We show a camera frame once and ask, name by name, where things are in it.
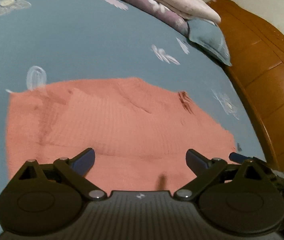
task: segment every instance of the pink ribbed fabric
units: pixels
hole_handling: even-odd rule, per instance
[[[185,163],[189,148],[226,160],[235,151],[233,135],[184,91],[127,78],[59,82],[46,92],[10,94],[10,178],[27,159],[52,163],[92,147],[96,161],[86,178],[106,192],[173,192],[195,178]]]

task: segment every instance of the wooden bed frame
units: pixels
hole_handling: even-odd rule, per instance
[[[208,5],[230,50],[225,72],[250,117],[266,161],[284,171],[284,35],[262,18],[230,0]]]

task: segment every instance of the metal screw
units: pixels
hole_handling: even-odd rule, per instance
[[[192,191],[188,189],[179,189],[177,192],[177,196],[181,198],[188,198],[191,197]]]
[[[94,199],[104,197],[105,193],[102,190],[96,189],[89,192],[89,196]]]

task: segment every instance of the blue fabric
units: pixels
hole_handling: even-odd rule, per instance
[[[213,22],[194,18],[187,21],[189,39],[199,44],[210,55],[231,66],[229,49],[221,29]]]
[[[26,1],[30,8],[0,16],[0,192],[8,182],[5,125],[9,94],[5,89],[26,90],[26,74],[33,65],[46,71],[48,83],[135,76],[167,90],[185,90],[234,135],[241,154],[264,160],[229,79],[215,61],[191,47],[187,38],[124,2],[127,10],[105,0]],[[177,38],[186,44],[188,54]],[[160,60],[152,45],[164,49],[180,65]],[[236,114],[225,110],[225,95],[237,107]]]

